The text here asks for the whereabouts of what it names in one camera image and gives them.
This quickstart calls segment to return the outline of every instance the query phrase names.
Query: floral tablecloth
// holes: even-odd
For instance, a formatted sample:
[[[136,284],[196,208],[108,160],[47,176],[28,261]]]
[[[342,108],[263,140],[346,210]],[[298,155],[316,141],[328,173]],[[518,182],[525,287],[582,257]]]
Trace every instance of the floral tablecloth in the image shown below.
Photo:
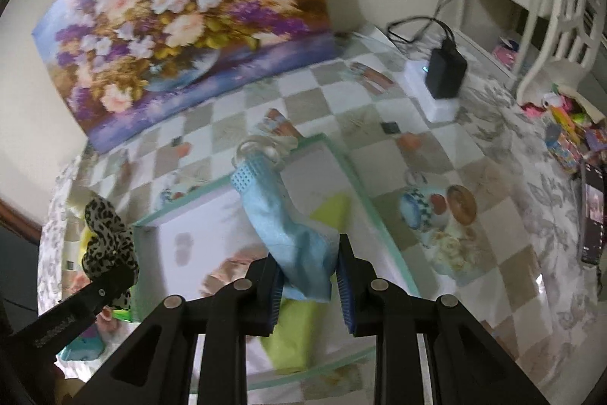
[[[386,42],[377,31],[374,37]],[[596,272],[577,260],[576,197],[543,144],[544,122],[526,117],[481,63],[464,48],[461,51],[468,59],[469,73],[454,123],[429,123],[417,102],[401,90],[385,99],[373,99],[356,87],[358,83],[344,80],[344,62],[352,60],[397,80],[403,69],[401,58],[385,43],[355,37],[345,46],[341,60],[277,76],[262,87],[257,84],[254,90],[245,87],[242,95],[235,92],[192,109],[106,156],[78,157],[57,179],[43,229],[38,268],[40,313],[62,296],[62,252],[69,224],[65,205],[74,181],[111,197],[116,194],[116,184],[107,171],[115,157],[127,150],[141,170],[136,173],[137,183],[121,188],[113,200],[118,212],[134,215],[130,220],[141,218],[154,210],[154,198],[174,169],[195,169],[204,176],[203,181],[228,173],[235,144],[226,143],[226,130],[220,133],[217,129],[223,129],[228,120],[232,131],[238,123],[246,127],[245,123],[273,107],[302,134],[325,132],[347,154],[421,295],[435,299],[441,293],[455,293],[544,389],[558,379],[567,357],[596,318]],[[254,112],[241,108],[245,102],[256,105]],[[396,122],[401,132],[420,136],[423,146],[415,152],[399,147],[398,135],[386,135],[379,125],[382,121]],[[208,139],[209,135],[210,143],[196,141],[197,136]],[[172,168],[167,167],[163,157],[170,147],[163,143],[177,137],[175,145],[192,145],[198,161],[180,165],[174,160]],[[429,250],[404,225],[395,202],[406,187],[408,171],[442,176],[474,194],[478,204],[473,225],[476,266],[467,277],[454,279],[438,273]],[[108,346],[102,360],[131,329],[125,324],[117,335],[103,335]],[[68,375],[87,379],[101,361],[62,362],[62,366]],[[366,358],[292,386],[252,391],[250,403],[303,403],[342,395],[348,395],[348,403],[371,403],[373,370],[373,360]]]

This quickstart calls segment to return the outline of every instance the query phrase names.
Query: white box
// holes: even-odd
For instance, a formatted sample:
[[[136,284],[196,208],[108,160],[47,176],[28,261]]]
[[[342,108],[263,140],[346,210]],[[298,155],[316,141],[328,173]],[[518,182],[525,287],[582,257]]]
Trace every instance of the white box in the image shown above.
[[[417,98],[426,119],[431,123],[447,123],[455,120],[459,98],[435,99],[426,87],[427,60],[408,60],[396,81],[409,97]]]

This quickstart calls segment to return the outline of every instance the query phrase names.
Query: leopard print scrunchie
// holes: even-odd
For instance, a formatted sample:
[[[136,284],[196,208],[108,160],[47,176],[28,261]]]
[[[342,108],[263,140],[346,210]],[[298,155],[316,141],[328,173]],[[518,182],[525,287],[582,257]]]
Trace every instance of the leopard print scrunchie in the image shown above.
[[[112,204],[97,196],[90,200],[84,209],[84,220],[94,232],[82,258],[82,268],[86,276],[95,280],[120,261],[135,273],[134,284],[139,276],[139,265],[135,257],[133,229],[127,227],[116,214]],[[109,305],[112,309],[130,309],[131,291],[114,299]]]

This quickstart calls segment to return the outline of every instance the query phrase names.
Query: checkered tablecloth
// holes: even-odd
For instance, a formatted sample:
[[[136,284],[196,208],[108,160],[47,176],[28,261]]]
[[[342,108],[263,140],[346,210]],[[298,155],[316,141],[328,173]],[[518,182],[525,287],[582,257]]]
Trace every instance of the checkered tablecloth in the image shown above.
[[[378,32],[374,36],[382,40]],[[154,212],[161,191],[175,173],[203,182],[231,173],[236,145],[269,109],[278,109],[304,136],[325,133],[350,159],[423,297],[435,299],[442,293],[455,293],[536,383],[555,377],[564,359],[558,356],[562,345],[581,340],[573,341],[570,334],[563,336],[562,332],[553,331],[555,311],[550,310],[547,301],[532,239],[537,232],[525,213],[525,201],[529,212],[535,212],[537,205],[544,208],[546,203],[539,199],[532,205],[533,198],[521,196],[513,186],[521,177],[517,176],[516,167],[503,160],[515,151],[517,160],[526,152],[530,159],[534,153],[544,156],[543,151],[531,149],[541,143],[539,131],[533,130],[533,123],[523,120],[534,133],[532,140],[523,140],[523,147],[530,148],[515,150],[515,144],[511,144],[511,150],[506,149],[508,144],[503,151],[495,148],[504,129],[523,124],[514,125],[500,115],[497,107],[509,108],[513,101],[507,93],[500,93],[497,82],[484,87],[487,73],[478,61],[470,62],[469,79],[475,78],[475,83],[465,94],[469,97],[462,95],[463,109],[456,123],[441,124],[429,123],[417,101],[398,86],[378,98],[349,80],[347,64],[351,61],[366,64],[393,79],[404,65],[402,57],[385,43],[354,37],[339,59],[247,85],[176,115],[103,156],[83,159],[89,165],[80,175],[91,189],[108,197],[127,221],[136,221]],[[474,89],[475,85],[482,91]],[[479,124],[485,119],[493,123],[492,131]],[[517,114],[516,119],[523,118]],[[401,133],[415,133],[421,138],[421,148],[411,151],[399,146],[398,135],[387,135],[382,122],[396,122]],[[520,132],[514,134],[523,139]],[[118,175],[114,171],[125,151],[131,175],[116,184]],[[477,267],[472,277],[456,281],[438,274],[429,263],[425,248],[403,222],[396,205],[406,186],[408,170],[442,175],[451,184],[464,185],[476,197]],[[531,191],[538,198],[536,190]],[[561,200],[560,206],[569,203],[569,199]],[[585,275],[570,271],[568,276],[579,280]],[[581,313],[592,316],[589,308],[577,316]],[[585,317],[578,317],[572,326],[587,323]],[[335,403],[369,403],[372,374],[373,360],[365,359],[312,382],[252,392],[250,403],[311,404],[322,398],[321,394],[351,395],[347,401],[339,401],[346,397],[336,398]]]

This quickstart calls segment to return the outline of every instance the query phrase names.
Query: canvas painting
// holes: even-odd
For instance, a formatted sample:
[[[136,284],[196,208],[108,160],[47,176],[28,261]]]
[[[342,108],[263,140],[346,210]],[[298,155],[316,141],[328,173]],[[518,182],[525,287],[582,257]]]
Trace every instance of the canvas painting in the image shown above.
[[[335,57],[324,0],[57,0],[33,37],[99,153],[208,98]]]

